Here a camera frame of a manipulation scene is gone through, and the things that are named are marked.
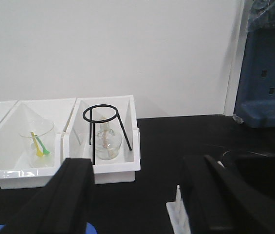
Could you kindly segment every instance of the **white wall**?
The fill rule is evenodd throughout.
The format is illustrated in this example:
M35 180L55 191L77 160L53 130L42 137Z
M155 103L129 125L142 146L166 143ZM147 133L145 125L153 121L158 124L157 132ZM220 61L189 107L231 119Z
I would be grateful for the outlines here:
M0 100L133 94L139 118L222 114L240 2L0 0Z
M241 14L239 18L239 24L240 27L235 27L236 33L235 35L235 41L232 44L235 45L235 52L231 64L230 69L230 75L229 75L229 82L228 82L228 88L227 88L227 96L226 96L226 102L225 102L225 108L224 108L224 114L226 116L232 116L235 109L235 103L236 103L236 97L238 92L238 86L239 86L239 80L240 80L240 74L242 69L242 63L243 63L243 55L245 50L245 44L246 39L248 36L247 32L247 24L248 24L248 17L250 13L250 9L252 7L254 0L244 0L241 4Z

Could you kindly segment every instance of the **glass beaker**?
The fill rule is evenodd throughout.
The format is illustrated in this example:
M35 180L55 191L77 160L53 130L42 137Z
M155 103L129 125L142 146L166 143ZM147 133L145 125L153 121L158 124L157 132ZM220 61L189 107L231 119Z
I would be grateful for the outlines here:
M23 139L29 163L33 168L54 166L55 132L51 120L26 122L19 135Z

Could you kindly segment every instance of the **metal ring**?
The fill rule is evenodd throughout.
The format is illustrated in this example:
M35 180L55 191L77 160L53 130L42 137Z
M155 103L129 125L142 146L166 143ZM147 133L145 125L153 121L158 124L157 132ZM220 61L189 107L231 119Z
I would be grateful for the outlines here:
M102 119L102 120L93 120L93 119L88 119L85 115L88 111L91 111L92 109L94 108L97 108L97 107L109 107L109 108L112 108L116 111L116 113L114 114L114 116L108 118L108 119ZM88 109L86 109L84 112L83 112L83 118L87 121L87 122L90 122L90 123L106 123L106 122L109 122L109 121L112 121L113 119L115 119L117 116L119 116L119 111L116 107L112 106L112 105L108 105L108 104L99 104L99 105L95 105L95 106L91 106L89 107Z

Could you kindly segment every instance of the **yellow spoon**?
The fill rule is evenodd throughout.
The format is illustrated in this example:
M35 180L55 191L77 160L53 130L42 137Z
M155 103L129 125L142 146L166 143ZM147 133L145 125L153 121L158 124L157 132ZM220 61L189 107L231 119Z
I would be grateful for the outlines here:
M41 150L40 150L39 147L38 147L38 143L37 143L35 134L34 134L33 132L31 132L30 134L31 134L31 136L32 136L32 140L34 141L34 144L35 144L36 149L37 149L37 154L36 154L36 155L37 155L38 157L42 157L42 156L43 156L43 153L41 152Z
M44 155L48 155L48 154L50 153L50 151L48 151L48 150L45 148L45 146L43 145L43 143L42 143L42 141L40 140L40 138L38 138L36 135L35 135L35 137L37 138L37 140L38 140L40 146L41 146L42 149L43 149L43 154L44 154Z

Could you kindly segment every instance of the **plastic bag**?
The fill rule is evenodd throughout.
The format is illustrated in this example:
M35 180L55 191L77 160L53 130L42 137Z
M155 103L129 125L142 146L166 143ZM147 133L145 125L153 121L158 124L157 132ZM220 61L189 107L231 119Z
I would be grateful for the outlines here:
M254 0L248 19L248 32L275 28L275 0Z

